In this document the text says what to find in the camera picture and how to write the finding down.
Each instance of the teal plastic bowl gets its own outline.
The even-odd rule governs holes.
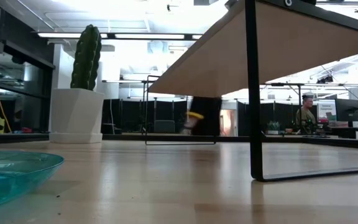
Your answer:
[[[61,156],[0,151],[0,204],[34,190],[63,164]]]

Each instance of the wooden tabletop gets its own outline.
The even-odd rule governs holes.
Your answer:
[[[358,175],[252,181],[248,143],[20,142],[0,151],[65,158],[37,190],[0,205],[0,224],[358,224]],[[358,149],[265,143],[264,162],[267,175],[348,169]]]
[[[216,97],[247,88],[244,6],[245,1],[240,0],[232,7],[150,87],[150,92]],[[305,7],[358,24],[335,12],[309,4]],[[261,84],[358,54],[357,29],[262,1],[256,2],[256,13]]]

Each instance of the black metal table leg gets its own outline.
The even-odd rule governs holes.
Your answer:
[[[250,169],[251,176],[261,182],[325,177],[331,175],[358,174],[358,167],[336,170],[319,170],[292,174],[264,175],[262,156],[262,135],[260,129],[259,56],[257,41],[256,1],[245,0],[247,71],[250,111]]]

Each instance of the white planter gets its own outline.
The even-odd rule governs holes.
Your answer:
[[[51,97],[53,143],[97,143],[100,133],[104,95],[84,89],[54,89]]]
[[[267,131],[267,134],[278,134],[278,131],[271,131],[271,130],[269,130],[269,131]]]

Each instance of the glass wall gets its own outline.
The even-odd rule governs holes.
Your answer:
[[[0,134],[48,131],[51,81],[51,70],[0,54]]]
[[[0,100],[8,122],[4,122],[2,133],[8,133],[9,123],[13,133],[37,133],[40,127],[42,100],[9,90],[0,89]],[[0,119],[4,119],[0,109]]]
[[[7,53],[0,54],[0,84],[43,95],[44,70]]]

